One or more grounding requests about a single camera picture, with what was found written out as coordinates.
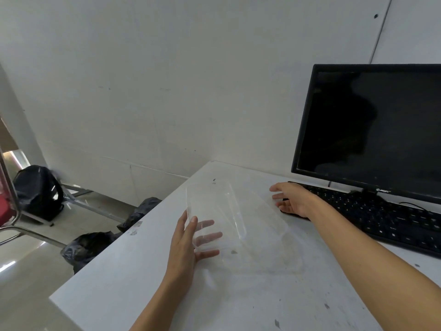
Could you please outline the person's right hand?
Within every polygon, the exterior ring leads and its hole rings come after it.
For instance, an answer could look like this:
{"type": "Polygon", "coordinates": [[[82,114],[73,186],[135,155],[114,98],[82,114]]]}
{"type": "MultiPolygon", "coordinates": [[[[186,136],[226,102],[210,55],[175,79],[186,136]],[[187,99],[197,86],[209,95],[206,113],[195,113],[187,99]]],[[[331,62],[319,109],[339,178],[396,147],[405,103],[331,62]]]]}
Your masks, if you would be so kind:
{"type": "Polygon", "coordinates": [[[305,207],[307,217],[313,219],[314,206],[317,203],[317,196],[305,189],[303,186],[293,182],[281,182],[273,184],[269,191],[273,193],[272,199],[276,202],[289,199],[305,207]]]}

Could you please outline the person's left hand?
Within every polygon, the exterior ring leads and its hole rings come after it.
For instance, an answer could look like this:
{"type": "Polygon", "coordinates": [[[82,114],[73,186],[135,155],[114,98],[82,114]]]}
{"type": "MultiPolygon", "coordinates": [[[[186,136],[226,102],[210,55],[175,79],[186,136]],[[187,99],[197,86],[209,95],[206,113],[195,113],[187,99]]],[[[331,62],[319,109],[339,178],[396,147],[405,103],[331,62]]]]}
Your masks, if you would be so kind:
{"type": "MultiPolygon", "coordinates": [[[[193,236],[193,239],[185,239],[185,228],[189,222],[187,211],[184,211],[178,219],[172,237],[166,273],[194,272],[199,261],[216,257],[220,253],[219,250],[195,251],[195,247],[199,247],[196,246],[196,238],[193,236]]],[[[198,221],[196,232],[213,225],[214,220],[198,221]]]]}

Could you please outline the clear plastic clamshell container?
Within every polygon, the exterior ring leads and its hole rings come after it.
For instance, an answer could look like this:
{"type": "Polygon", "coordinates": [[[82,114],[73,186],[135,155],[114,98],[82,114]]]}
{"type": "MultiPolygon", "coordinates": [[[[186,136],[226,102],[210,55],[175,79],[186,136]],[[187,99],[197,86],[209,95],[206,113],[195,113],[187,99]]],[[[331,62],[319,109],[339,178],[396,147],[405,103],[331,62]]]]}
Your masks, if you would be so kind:
{"type": "Polygon", "coordinates": [[[302,248],[288,224],[258,194],[227,180],[186,187],[187,214],[214,225],[194,237],[222,232],[220,239],[195,247],[219,250],[212,268],[236,274],[291,274],[303,271],[302,248]]]}

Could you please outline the person's left forearm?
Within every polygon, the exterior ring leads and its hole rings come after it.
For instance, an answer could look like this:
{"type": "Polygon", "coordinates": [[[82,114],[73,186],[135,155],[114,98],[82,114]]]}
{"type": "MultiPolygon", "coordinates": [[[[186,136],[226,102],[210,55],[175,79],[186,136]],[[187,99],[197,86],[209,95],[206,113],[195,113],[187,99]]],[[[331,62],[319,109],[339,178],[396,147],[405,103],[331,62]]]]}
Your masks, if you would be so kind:
{"type": "Polygon", "coordinates": [[[129,331],[169,331],[175,312],[192,284],[194,272],[167,272],[129,331]]]}

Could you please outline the person's right forearm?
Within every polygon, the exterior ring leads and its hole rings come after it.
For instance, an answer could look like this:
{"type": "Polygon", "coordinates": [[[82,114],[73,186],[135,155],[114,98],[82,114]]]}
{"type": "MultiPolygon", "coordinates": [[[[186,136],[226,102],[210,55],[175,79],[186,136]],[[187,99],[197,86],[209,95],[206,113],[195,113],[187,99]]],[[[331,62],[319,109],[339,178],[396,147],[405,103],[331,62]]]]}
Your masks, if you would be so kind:
{"type": "Polygon", "coordinates": [[[441,288],[315,195],[306,217],[383,331],[441,331],[441,288]]]}

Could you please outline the black computer mouse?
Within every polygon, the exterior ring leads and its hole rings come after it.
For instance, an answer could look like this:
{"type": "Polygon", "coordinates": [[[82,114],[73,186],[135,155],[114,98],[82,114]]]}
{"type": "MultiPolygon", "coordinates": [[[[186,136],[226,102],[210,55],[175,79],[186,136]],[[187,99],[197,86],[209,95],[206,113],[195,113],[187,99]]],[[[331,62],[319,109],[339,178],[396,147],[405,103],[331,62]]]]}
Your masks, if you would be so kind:
{"type": "Polygon", "coordinates": [[[305,207],[299,205],[298,203],[292,203],[289,199],[283,199],[276,202],[276,206],[278,209],[284,214],[288,214],[289,216],[294,216],[301,218],[306,221],[310,221],[310,219],[306,216],[305,207]]]}

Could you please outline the black garbage bag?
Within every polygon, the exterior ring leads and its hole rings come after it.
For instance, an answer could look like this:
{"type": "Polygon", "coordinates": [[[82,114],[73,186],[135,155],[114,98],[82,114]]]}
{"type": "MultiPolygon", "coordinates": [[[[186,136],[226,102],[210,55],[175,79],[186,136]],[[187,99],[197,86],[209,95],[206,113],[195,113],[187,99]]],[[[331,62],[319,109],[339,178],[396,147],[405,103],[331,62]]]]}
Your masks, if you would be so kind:
{"type": "Polygon", "coordinates": [[[134,226],[138,221],[140,221],[146,214],[148,214],[152,209],[154,209],[160,202],[161,199],[156,197],[150,197],[145,199],[129,217],[121,224],[117,225],[120,232],[125,233],[132,226],[134,226]]]}
{"type": "Polygon", "coordinates": [[[83,234],[62,248],[60,255],[76,274],[121,235],[111,231],[83,234]]]}
{"type": "Polygon", "coordinates": [[[51,222],[64,208],[64,192],[52,172],[31,165],[20,170],[13,180],[21,210],[51,222]]]}

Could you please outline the black computer keyboard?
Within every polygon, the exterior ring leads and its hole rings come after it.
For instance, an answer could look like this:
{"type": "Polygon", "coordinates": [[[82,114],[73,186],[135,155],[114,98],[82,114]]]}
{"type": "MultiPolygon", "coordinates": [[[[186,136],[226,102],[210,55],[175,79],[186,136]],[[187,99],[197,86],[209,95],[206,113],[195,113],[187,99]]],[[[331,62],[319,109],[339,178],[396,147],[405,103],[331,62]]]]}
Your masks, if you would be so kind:
{"type": "Polygon", "coordinates": [[[441,213],[391,203],[370,191],[301,184],[372,239],[441,260],[441,213]]]}

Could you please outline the black computer monitor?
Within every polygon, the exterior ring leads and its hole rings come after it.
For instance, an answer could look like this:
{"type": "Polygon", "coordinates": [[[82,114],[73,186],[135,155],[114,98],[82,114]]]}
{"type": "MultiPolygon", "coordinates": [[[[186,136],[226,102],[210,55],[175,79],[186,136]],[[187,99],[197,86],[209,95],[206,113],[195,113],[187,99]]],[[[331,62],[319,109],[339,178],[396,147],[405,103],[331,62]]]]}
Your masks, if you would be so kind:
{"type": "Polygon", "coordinates": [[[291,172],[441,204],[441,64],[315,64],[291,172]]]}

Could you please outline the red chair seat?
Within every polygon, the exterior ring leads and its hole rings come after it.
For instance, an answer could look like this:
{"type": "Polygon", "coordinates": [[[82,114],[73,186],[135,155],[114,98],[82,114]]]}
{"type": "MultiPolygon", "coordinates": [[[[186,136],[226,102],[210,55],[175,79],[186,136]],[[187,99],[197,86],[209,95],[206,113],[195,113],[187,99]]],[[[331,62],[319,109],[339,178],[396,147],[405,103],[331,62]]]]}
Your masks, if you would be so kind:
{"type": "Polygon", "coordinates": [[[0,194],[0,227],[10,221],[12,217],[14,217],[14,210],[4,195],[0,194]]]}

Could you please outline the metal chair frame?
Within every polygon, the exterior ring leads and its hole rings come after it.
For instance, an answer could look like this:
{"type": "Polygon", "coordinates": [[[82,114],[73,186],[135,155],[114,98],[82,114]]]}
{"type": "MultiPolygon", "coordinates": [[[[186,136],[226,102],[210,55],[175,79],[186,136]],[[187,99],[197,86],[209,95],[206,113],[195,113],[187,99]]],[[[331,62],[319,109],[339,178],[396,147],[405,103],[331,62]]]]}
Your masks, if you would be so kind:
{"type": "Polygon", "coordinates": [[[4,197],[8,200],[11,208],[14,210],[14,217],[12,217],[10,221],[8,221],[5,225],[0,227],[0,232],[10,231],[10,230],[16,232],[14,236],[0,241],[0,246],[6,245],[7,243],[10,243],[13,240],[23,236],[30,236],[32,238],[41,240],[42,242],[48,243],[50,245],[56,246],[61,249],[66,246],[65,244],[55,239],[51,239],[47,236],[34,232],[30,229],[17,226],[16,223],[22,217],[22,215],[35,219],[43,224],[50,224],[50,222],[44,220],[43,218],[34,216],[26,211],[21,210],[19,205],[19,199],[17,197],[12,179],[9,175],[3,156],[3,151],[1,148],[0,148],[0,194],[4,195],[4,197]]]}

